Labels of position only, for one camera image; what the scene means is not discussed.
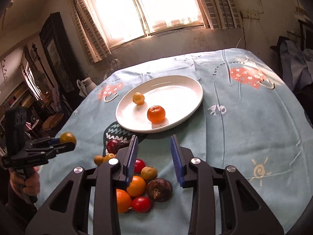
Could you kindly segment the person's left hand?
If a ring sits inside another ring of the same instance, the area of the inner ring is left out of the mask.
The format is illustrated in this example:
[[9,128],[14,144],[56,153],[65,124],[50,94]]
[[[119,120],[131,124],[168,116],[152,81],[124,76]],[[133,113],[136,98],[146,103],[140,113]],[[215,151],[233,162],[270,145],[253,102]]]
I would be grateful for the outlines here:
[[33,174],[27,180],[22,179],[16,172],[10,172],[10,184],[14,192],[23,197],[23,193],[28,196],[37,196],[40,193],[40,181],[38,174],[39,167],[33,167]]

